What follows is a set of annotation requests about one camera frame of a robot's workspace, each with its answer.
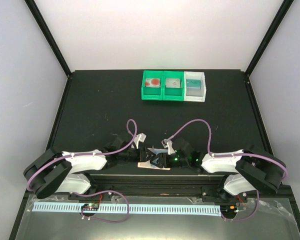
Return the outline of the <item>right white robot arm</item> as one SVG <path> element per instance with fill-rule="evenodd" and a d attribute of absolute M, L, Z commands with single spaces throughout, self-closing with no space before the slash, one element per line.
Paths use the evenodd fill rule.
<path fill-rule="evenodd" d="M 250 191 L 276 194 L 288 172 L 282 161 L 255 145 L 233 152 L 203 153 L 178 138 L 164 146 L 166 152 L 148 157 L 151 165 L 159 169 L 189 168 L 198 174 L 222 174 L 217 187 L 202 191 L 206 197 L 222 202 L 232 202 L 236 196 Z"/>

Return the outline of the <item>beige card holder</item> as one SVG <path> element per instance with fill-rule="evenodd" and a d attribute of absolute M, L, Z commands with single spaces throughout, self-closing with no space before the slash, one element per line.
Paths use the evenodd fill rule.
<path fill-rule="evenodd" d="M 171 169 L 171 168 L 167 168 L 167 167 L 159 168 L 159 167 L 156 167 L 156 166 L 151 166 L 151 164 L 146 163 L 145 161 L 138 162 L 137 167 L 138 168 L 145 168 L 145 169 L 154 169 L 154 170 L 166 170 L 166 171 L 169 171 Z"/>

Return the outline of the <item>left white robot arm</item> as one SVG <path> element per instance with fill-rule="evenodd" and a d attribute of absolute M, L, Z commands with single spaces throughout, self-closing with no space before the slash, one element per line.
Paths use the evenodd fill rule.
<path fill-rule="evenodd" d="M 85 152 L 61 151 L 58 147 L 51 147 L 23 171 L 26 189 L 38 199 L 54 193 L 76 192 L 91 200 L 97 195 L 98 188 L 88 172 L 112 168 L 118 162 L 149 165 L 156 153 L 143 145 L 145 139 L 143 133 L 123 133 L 102 149 Z"/>

